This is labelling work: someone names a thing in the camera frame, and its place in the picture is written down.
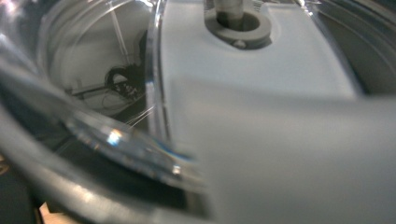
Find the white plastic part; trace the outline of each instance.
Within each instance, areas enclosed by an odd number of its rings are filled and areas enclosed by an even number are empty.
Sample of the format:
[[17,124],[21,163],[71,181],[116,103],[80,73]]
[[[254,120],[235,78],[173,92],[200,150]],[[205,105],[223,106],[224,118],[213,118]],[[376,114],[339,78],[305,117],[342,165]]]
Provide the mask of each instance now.
[[218,223],[395,223],[396,101],[174,81]]
[[294,4],[265,4],[262,13],[273,24],[272,44],[239,50],[206,29],[202,1],[168,0],[161,51],[164,99],[174,140],[191,138],[180,126],[182,105],[170,85],[183,77],[286,96],[355,98],[331,46],[303,10]]

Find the food processor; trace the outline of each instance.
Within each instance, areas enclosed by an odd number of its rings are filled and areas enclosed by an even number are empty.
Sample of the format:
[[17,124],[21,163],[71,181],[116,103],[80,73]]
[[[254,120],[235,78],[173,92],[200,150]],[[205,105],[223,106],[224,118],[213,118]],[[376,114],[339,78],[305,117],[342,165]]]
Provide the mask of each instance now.
[[21,179],[32,223],[42,202],[81,223],[396,221],[395,2],[3,0],[0,16],[0,178]]

